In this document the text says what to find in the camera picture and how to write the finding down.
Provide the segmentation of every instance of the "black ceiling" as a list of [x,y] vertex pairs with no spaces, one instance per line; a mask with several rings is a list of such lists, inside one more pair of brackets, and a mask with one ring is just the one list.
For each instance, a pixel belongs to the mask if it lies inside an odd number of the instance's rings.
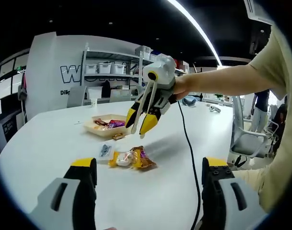
[[[203,28],[219,56],[251,59],[267,42],[269,26],[249,20],[243,0],[178,1]],[[212,56],[197,30],[167,0],[18,1],[0,3],[0,12],[0,61],[29,48],[35,35],[53,31],[125,40],[190,63]]]

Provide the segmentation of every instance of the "hand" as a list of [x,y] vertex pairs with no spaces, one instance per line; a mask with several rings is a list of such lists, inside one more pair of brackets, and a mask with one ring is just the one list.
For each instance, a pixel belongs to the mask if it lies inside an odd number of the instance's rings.
[[189,93],[186,80],[185,75],[175,78],[174,94],[177,100],[182,99]]

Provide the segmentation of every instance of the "floor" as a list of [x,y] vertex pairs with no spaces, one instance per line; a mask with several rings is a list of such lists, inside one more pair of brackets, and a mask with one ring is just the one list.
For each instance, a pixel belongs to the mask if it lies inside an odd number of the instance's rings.
[[[251,123],[248,122],[244,122],[244,130],[249,130],[251,126]],[[231,166],[232,170],[248,170],[248,169],[261,169],[264,168],[266,165],[269,165],[270,163],[272,163],[273,161],[273,157],[271,156],[267,156],[265,158],[247,158],[247,162],[245,164],[243,164],[241,167],[237,168],[235,166],[232,167],[232,164],[234,164],[234,162],[236,161],[236,159],[238,158],[238,155],[229,153],[228,156],[228,163]]]

